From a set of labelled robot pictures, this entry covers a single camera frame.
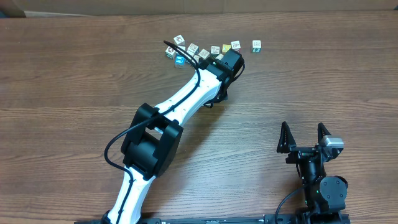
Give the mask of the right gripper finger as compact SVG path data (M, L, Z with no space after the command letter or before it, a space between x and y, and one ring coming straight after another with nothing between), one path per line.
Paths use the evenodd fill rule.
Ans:
M286 121L281 124L280 138L277 145L278 153L290 153L292 148L297 147L295 139Z
M318 123L317 131L318 131L318 144L329 145L331 134L323 123Z

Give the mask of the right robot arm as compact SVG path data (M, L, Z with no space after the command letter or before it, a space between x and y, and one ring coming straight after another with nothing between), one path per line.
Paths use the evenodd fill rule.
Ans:
M324 163L336 159L344 149L341 138L332 135L323 123L318 123L318 142L311 147L298 147L284 121L281 124L277 152L287 154L285 162L294 164L302 186L289 193L278 205L274 222L279 222L279 212L283 204L299 192L304 193L305 208L300 208L290 219L292 223L349 223L348 215L343 215L346 208L348 182L335 175L327 176Z

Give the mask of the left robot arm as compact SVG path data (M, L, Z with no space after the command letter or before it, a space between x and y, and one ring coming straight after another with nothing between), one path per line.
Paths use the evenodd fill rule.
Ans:
M123 182L114 207L102 223L138 223L153 181L175 157L183 125L202 107L226 100L227 89L244 70L243 56L228 50L221 59L192 62L196 72L176 94L155 107L144 103L130 127L118 134L124 141Z

